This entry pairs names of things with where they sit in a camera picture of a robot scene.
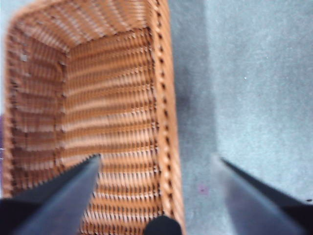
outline wicker weave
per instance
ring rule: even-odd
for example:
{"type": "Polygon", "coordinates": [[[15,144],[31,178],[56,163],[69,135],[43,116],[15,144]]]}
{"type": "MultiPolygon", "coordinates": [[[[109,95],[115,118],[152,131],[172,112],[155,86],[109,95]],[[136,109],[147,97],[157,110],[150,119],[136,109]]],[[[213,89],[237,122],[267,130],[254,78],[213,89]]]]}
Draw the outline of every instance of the wicker weave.
{"type": "Polygon", "coordinates": [[[3,195],[101,153],[82,234],[184,231],[167,1],[36,1],[6,43],[3,195]]]}

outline orange wicker basket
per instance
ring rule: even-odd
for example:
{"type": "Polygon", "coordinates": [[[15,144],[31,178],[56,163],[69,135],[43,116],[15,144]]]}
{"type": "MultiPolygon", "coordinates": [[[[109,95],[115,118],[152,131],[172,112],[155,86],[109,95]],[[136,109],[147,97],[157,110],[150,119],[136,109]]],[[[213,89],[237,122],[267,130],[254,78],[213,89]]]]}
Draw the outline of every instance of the orange wicker basket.
{"type": "Polygon", "coordinates": [[[6,42],[3,196],[100,153],[82,234],[184,232],[166,0],[40,0],[6,42]]]}

